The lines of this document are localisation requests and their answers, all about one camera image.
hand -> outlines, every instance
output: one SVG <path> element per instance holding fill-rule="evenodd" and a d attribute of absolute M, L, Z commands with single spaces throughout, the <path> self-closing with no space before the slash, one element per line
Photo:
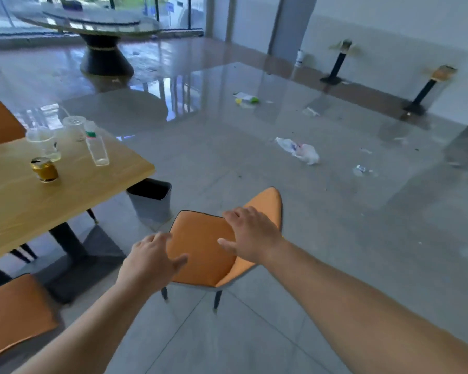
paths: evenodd
<path fill-rule="evenodd" d="M 255 207 L 237 207 L 222 216 L 234 230 L 236 241 L 218 239 L 218 244 L 244 260 L 263 265 L 267 254 L 286 242 L 278 227 Z"/>
<path fill-rule="evenodd" d="M 171 238 L 170 233 L 158 232 L 136 242 L 123 261 L 116 283 L 146 291 L 147 296 L 164 288 L 188 259 L 187 254 L 173 260 L 168 258 L 166 245 Z"/>

white plastic bag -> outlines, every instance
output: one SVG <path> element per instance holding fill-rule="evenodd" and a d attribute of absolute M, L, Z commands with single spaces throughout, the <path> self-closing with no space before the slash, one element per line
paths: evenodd
<path fill-rule="evenodd" d="M 277 144 L 281 148 L 293 156 L 299 158 L 307 165 L 319 163 L 319 155 L 315 151 L 315 148 L 309 144 L 296 144 L 291 139 L 275 138 Z"/>

plastic cup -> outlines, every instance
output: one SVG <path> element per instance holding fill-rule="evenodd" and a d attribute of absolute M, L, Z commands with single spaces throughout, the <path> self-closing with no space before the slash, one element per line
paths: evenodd
<path fill-rule="evenodd" d="M 62 124 L 69 131 L 69 135 L 77 142 L 85 141 L 85 129 L 83 124 L 87 121 L 85 117 L 68 116 L 62 120 Z"/>
<path fill-rule="evenodd" d="M 29 129 L 26 131 L 26 140 L 38 148 L 40 152 L 38 156 L 48 157 L 53 162 L 61 158 L 54 131 L 48 127 L 40 126 Z"/>

gray trash bin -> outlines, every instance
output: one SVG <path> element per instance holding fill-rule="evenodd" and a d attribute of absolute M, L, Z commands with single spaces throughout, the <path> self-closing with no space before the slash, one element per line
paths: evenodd
<path fill-rule="evenodd" d="M 161 223 L 170 218 L 171 183 L 146 178 L 129 187 L 127 194 L 139 218 Z"/>

round glass table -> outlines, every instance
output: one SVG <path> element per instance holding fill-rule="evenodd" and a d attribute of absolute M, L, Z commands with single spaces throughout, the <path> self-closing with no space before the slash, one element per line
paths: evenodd
<path fill-rule="evenodd" d="M 69 11 L 50 3 L 33 3 L 12 13 L 32 25 L 79 34 L 87 45 L 80 69 L 99 76 L 132 76 L 134 69 L 118 49 L 119 39 L 123 35 L 146 36 L 162 30 L 154 18 L 124 10 Z"/>

